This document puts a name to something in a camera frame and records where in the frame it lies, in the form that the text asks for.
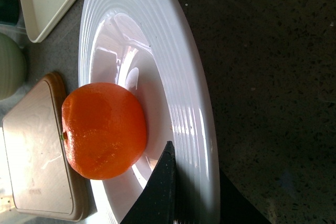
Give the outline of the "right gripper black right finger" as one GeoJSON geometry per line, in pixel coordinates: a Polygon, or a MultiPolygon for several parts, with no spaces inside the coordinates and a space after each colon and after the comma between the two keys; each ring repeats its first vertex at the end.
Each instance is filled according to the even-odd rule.
{"type": "Polygon", "coordinates": [[[270,224],[234,186],[222,170],[220,175],[220,223],[223,224],[270,224]]]}

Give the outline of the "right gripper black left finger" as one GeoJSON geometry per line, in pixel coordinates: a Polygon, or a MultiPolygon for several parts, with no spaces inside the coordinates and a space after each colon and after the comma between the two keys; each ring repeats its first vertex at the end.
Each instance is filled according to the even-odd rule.
{"type": "Polygon", "coordinates": [[[168,141],[143,192],[121,222],[173,223],[175,192],[175,149],[168,141]]]}

